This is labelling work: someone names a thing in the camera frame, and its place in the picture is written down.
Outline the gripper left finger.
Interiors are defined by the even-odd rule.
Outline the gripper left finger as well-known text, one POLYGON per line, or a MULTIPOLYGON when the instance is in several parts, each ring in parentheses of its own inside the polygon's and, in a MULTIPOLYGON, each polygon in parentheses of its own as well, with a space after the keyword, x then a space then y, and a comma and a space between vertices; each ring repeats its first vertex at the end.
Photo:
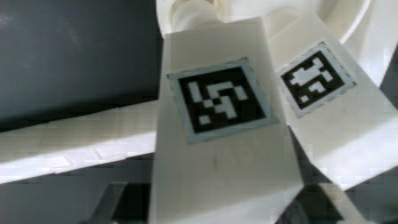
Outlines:
POLYGON ((148 183, 113 183, 83 224, 148 224, 150 191, 148 183))

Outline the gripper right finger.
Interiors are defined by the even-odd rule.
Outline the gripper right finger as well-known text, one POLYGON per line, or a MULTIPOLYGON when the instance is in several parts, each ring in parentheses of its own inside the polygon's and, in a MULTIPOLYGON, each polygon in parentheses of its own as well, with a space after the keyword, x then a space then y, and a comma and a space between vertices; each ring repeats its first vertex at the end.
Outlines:
POLYGON ((278 224, 376 224, 363 216, 346 191, 333 183, 305 186, 278 224))

